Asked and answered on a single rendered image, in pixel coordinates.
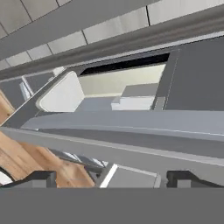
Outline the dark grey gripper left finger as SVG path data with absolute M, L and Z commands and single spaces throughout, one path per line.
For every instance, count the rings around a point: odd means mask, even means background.
M 56 188 L 56 178 L 55 171 L 34 171 L 23 179 L 1 185 L 1 188 Z

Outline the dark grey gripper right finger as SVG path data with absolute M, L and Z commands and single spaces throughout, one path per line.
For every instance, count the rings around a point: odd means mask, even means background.
M 166 173 L 168 188 L 177 188 L 180 180 L 187 180 L 190 182 L 190 187 L 211 187 L 224 188 L 224 185 L 218 185 L 213 182 L 198 178 L 190 171 L 168 171 Z

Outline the white grey tupperware box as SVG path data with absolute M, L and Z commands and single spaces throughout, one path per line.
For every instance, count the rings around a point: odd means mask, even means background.
M 158 91 L 158 84 L 126 86 L 121 96 L 111 102 L 113 110 L 150 110 Z

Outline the grey cupboard door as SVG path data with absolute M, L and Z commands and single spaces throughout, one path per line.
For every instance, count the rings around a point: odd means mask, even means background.
M 10 104 L 14 109 L 19 108 L 25 99 L 20 90 L 19 84 L 21 83 L 21 78 L 25 77 L 35 94 L 38 92 L 51 78 L 54 77 L 53 73 L 41 73 L 41 74 L 30 74 L 23 75 L 10 80 L 0 81 L 0 89 L 5 94 L 6 98 L 9 100 Z

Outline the grey drawer front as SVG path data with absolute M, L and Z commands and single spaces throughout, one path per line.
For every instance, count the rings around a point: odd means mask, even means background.
M 95 186 L 98 188 L 159 188 L 161 176 L 155 172 L 108 164 Z

